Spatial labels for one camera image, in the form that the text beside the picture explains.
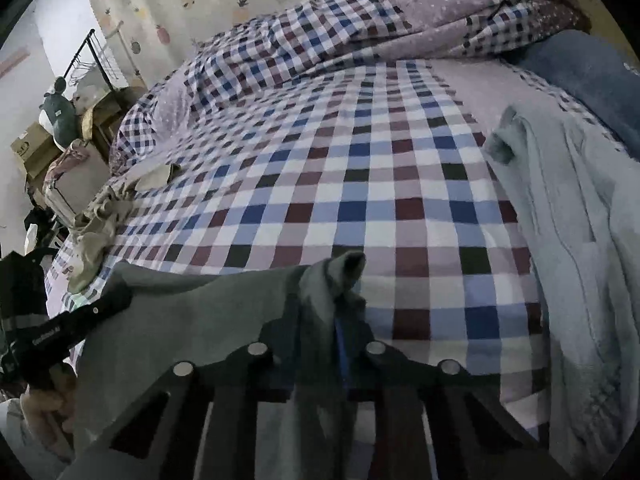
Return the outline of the person's left hand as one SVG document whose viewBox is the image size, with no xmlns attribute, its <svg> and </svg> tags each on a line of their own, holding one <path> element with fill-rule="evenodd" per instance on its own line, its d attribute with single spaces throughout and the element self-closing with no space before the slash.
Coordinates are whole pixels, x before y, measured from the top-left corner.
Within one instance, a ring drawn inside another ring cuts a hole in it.
<svg viewBox="0 0 640 480">
<path fill-rule="evenodd" d="M 50 370 L 46 388 L 28 385 L 21 395 L 21 408 L 32 436 L 62 460 L 74 455 L 77 376 L 63 362 Z"/>
</svg>

